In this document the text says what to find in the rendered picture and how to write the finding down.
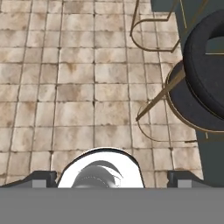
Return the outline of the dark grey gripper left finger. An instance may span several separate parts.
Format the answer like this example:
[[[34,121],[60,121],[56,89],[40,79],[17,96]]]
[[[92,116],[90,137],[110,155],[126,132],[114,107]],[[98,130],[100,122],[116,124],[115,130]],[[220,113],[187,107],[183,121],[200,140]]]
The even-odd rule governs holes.
[[[3,187],[21,187],[21,188],[54,188],[56,183],[56,171],[34,171],[27,177],[3,185]]]

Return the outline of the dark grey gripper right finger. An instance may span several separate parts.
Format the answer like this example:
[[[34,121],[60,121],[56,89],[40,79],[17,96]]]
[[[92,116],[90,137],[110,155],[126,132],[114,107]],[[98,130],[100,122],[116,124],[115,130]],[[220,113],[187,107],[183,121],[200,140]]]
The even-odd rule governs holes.
[[[204,187],[205,184],[202,179],[195,176],[190,171],[168,171],[168,187],[173,188],[195,188]]]

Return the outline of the white and grey round thing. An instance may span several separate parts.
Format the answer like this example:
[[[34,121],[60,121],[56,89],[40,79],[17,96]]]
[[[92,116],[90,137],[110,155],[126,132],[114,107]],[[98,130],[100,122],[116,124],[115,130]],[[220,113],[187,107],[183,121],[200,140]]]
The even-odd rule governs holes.
[[[61,173],[58,188],[145,188],[139,163],[126,151],[100,147],[80,154]]]

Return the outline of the black stool with brass frame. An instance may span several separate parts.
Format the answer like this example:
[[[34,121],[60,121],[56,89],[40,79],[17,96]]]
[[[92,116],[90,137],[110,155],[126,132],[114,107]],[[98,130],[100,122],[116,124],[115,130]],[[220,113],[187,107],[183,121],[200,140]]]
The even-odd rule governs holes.
[[[182,0],[172,0],[172,5],[171,5],[171,9],[167,15],[166,18],[146,18],[146,19],[141,19],[139,21],[136,21],[136,17],[137,17],[137,10],[139,7],[139,2],[140,0],[136,0],[136,4],[135,4],[135,9],[134,9],[134,13],[133,13],[133,17],[132,17],[132,22],[131,22],[131,27],[130,27],[130,31],[129,31],[129,36],[131,37],[133,43],[140,48],[143,51],[146,52],[154,52],[154,53],[159,53],[159,52],[167,52],[167,53],[173,53],[176,48],[178,47],[180,40],[183,36],[185,36],[187,34],[187,32],[190,30],[190,28],[194,25],[197,17],[199,16],[199,14],[205,9],[205,7],[207,6],[207,3],[209,2],[209,0],[202,0],[202,3],[199,5],[199,8],[197,9],[196,13],[194,14],[194,16],[192,17],[192,21],[191,23],[187,26],[186,25],[186,18],[185,18],[185,13],[184,13],[184,7],[183,7],[183,3]],[[182,10],[182,16],[184,19],[184,24],[185,24],[185,29],[183,30],[181,36],[179,37],[179,39],[177,40],[177,42],[175,43],[175,45],[172,48],[160,48],[158,46],[156,46],[155,48],[146,48],[140,44],[138,44],[134,37],[133,37],[133,30],[140,24],[142,23],[151,23],[151,22],[159,22],[159,23],[164,23],[164,22],[168,22],[170,20],[170,17],[172,15],[172,13],[174,12],[174,10],[176,9],[176,7],[180,5],[180,8]]]
[[[183,59],[168,73],[164,88],[136,116],[141,119],[162,98],[184,124],[224,133],[224,53],[207,53],[210,39],[224,37],[224,9],[204,17],[189,34]]]

